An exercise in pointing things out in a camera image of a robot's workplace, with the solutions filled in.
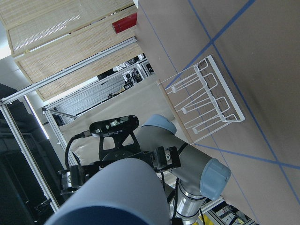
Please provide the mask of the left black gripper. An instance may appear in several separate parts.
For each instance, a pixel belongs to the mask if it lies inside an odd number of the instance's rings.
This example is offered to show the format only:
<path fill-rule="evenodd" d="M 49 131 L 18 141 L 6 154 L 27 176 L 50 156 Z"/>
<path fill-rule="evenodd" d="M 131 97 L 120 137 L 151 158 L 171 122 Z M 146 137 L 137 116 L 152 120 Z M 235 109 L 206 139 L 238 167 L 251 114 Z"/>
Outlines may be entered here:
<path fill-rule="evenodd" d="M 129 137 L 133 143 L 123 145 Z M 112 138 L 115 147 L 104 150 L 104 139 Z M 99 160 L 104 162 L 115 162 L 125 158 L 140 159 L 149 164 L 156 173 L 168 171 L 181 167 L 180 158 L 175 146 L 165 149 L 158 147 L 153 152 L 141 151 L 140 145 L 134 133 L 114 133 L 109 136 L 100 137 L 99 140 Z M 69 169 L 58 171 L 60 178 L 60 193 L 67 195 L 76 192 L 89 178 L 98 172 L 97 165 L 74 165 Z"/>

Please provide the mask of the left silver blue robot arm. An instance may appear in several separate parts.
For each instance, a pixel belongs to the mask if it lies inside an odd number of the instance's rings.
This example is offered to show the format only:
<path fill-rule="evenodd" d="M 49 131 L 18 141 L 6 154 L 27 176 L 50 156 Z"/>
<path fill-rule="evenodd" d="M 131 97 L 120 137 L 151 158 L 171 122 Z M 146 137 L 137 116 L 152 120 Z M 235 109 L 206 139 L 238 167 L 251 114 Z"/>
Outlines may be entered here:
<path fill-rule="evenodd" d="M 166 117 L 143 125 L 134 115 L 97 121 L 73 139 L 99 138 L 99 160 L 59 172 L 75 196 L 55 225 L 190 225 L 205 199 L 220 197 L 230 169 L 176 135 Z"/>

